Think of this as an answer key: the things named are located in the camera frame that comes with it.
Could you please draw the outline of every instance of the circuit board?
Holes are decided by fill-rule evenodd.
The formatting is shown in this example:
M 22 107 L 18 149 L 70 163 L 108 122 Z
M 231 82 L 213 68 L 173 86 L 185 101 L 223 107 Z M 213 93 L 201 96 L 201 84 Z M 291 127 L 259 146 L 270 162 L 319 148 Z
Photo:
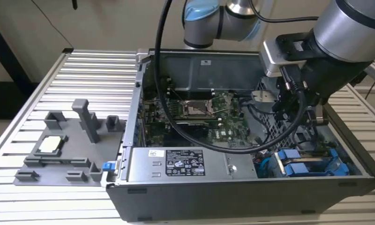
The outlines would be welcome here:
M 173 118 L 183 130 L 201 141 L 229 148 L 253 146 L 247 122 L 234 93 L 214 92 L 213 98 L 167 99 Z M 146 146 L 195 146 L 173 128 L 159 100 L 145 101 Z

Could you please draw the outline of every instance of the white sticker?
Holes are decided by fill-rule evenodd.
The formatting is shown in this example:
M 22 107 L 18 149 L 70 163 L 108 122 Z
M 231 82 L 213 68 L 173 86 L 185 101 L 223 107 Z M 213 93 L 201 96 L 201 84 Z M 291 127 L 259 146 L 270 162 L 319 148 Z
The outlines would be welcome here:
M 211 66 L 211 60 L 202 60 L 201 65 L 202 66 Z
M 149 157 L 165 157 L 165 150 L 149 150 Z

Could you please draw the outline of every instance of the black cord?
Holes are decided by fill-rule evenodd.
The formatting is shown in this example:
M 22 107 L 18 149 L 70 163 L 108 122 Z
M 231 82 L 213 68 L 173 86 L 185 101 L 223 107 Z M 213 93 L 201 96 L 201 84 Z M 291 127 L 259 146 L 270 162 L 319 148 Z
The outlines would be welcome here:
M 31 0 L 32 3 L 35 4 L 35 6 L 38 7 L 38 9 L 40 10 L 42 14 L 44 15 L 44 17 L 47 18 L 51 26 L 54 27 L 54 29 L 59 32 L 59 34 L 63 36 L 63 38 L 66 39 L 66 41 L 68 42 L 68 44 L 71 45 L 71 47 L 74 48 L 74 45 L 71 44 L 71 42 L 68 41 L 68 39 L 66 38 L 66 36 L 63 35 L 63 33 L 59 31 L 59 29 L 56 28 L 56 26 L 52 24 L 48 16 L 46 15 L 44 11 L 42 10 L 42 8 L 39 7 L 39 5 L 36 4 L 35 0 Z
M 179 133 L 181 136 L 183 136 L 190 142 L 193 142 L 194 144 L 222 152 L 222 153 L 229 153 L 229 154 L 251 154 L 251 153 L 257 153 L 262 150 L 269 149 L 270 147 L 273 147 L 275 144 L 278 144 L 281 141 L 283 141 L 290 134 L 293 133 L 293 131 L 295 130 L 295 128 L 299 126 L 301 122 L 302 122 L 302 118 L 303 118 L 303 114 L 306 112 L 306 96 L 305 96 L 305 92 L 302 90 L 297 91 L 297 97 L 298 97 L 298 101 L 299 101 L 299 110 L 297 113 L 297 117 L 293 121 L 293 123 L 290 124 L 290 126 L 287 127 L 287 129 L 282 132 L 282 134 L 273 139 L 270 142 L 265 143 L 261 146 L 257 147 L 250 147 L 250 148 L 245 148 L 245 149 L 231 149 L 231 148 L 223 148 L 211 144 L 207 144 L 202 141 L 199 141 L 198 139 L 195 139 L 178 125 L 178 123 L 175 122 L 170 109 L 169 109 L 169 105 L 167 105 L 167 101 L 166 101 L 166 97 L 165 97 L 165 93 L 161 87 L 161 49 L 162 49 L 162 40 L 163 40 L 163 32 L 165 32 L 165 26 L 166 26 L 166 20 L 167 20 L 167 15 L 169 15 L 169 11 L 170 11 L 170 7 L 173 4 L 173 0 L 167 0 L 165 7 L 163 7 L 163 12 L 162 12 L 162 16 L 161 16 L 161 21 L 158 24 L 158 34 L 157 34 L 157 44 L 155 44 L 155 57 L 154 57 L 154 69 L 155 69 L 155 83 L 157 83 L 157 89 L 158 89 L 158 97 L 163 106 L 163 110 L 166 113 L 166 117 L 170 121 L 171 126 L 174 127 L 174 129 L 177 130 L 177 132 Z
M 370 93 L 372 93 L 372 91 L 373 91 L 374 86 L 375 86 L 375 82 L 374 82 L 374 84 L 372 85 L 372 88 L 370 88 L 369 93 L 368 93 L 368 95 L 366 95 L 366 100 L 368 100 L 368 98 L 369 98 L 369 95 L 370 95 Z
M 295 129 L 295 131 L 291 134 L 291 139 L 293 139 L 293 142 L 295 143 L 295 146 L 299 148 L 299 150 L 303 150 L 303 147 L 301 146 L 301 143 L 298 143 L 298 141 L 295 139 L 297 132 L 298 132 L 298 128 Z
M 269 23 L 290 23 L 290 22 L 315 21 L 315 20 L 318 20 L 318 16 L 307 16 L 307 17 L 298 17 L 298 18 L 289 18 L 289 19 L 267 19 L 258 12 L 257 7 L 253 4 L 251 0 L 249 0 L 249 3 L 250 3 L 250 7 L 251 7 L 253 11 L 255 12 L 258 18 L 262 21 L 269 22 Z
M 251 101 L 251 98 L 243 98 L 239 100 L 239 106 L 245 107 L 247 105 L 243 105 L 245 102 L 249 102 Z M 265 114 L 265 115 L 275 115 L 275 112 L 266 112 L 263 110 L 259 110 L 259 108 L 257 108 L 257 105 L 255 104 L 250 104 L 251 105 L 251 108 L 259 113 L 259 114 Z
M 263 143 L 267 143 L 269 139 L 270 139 L 270 136 L 271 136 L 271 131 L 270 131 L 270 128 L 267 126 L 267 124 L 261 120 L 261 118 L 255 115 L 255 113 L 253 112 L 253 108 L 254 108 L 254 104 L 247 104 L 247 110 L 253 116 L 253 118 L 266 127 L 266 130 L 267 130 L 267 136 L 263 140 Z
M 183 9 L 182 9 L 182 26 L 183 26 L 183 29 L 186 28 L 186 9 L 187 9 L 187 3 L 189 3 L 189 0 L 186 0 L 186 3 L 183 4 Z

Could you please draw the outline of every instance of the power supply label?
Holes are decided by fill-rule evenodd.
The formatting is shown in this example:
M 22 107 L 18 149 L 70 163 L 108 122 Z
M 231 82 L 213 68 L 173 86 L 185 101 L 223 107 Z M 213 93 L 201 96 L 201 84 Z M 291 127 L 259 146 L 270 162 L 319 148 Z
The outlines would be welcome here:
M 167 150 L 167 176 L 206 176 L 203 150 Z

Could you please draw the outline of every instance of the aluminum extrusion table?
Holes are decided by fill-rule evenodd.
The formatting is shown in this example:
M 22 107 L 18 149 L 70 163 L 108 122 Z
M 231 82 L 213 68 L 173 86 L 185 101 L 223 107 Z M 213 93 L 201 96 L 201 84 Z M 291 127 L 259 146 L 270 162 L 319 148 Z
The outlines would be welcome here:
M 71 108 L 74 99 L 87 98 L 90 110 L 99 118 L 118 115 L 127 119 L 135 64 L 137 52 L 75 50 L 62 54 L 0 138 L 0 224 L 126 224 L 102 187 L 20 187 L 12 182 L 46 128 L 43 119 L 50 110 L 62 110 L 67 118 L 76 118 Z M 330 104 L 375 159 L 375 110 L 352 86 L 333 95 Z M 170 221 L 169 224 L 375 225 L 375 190 L 366 196 L 346 198 L 321 216 Z

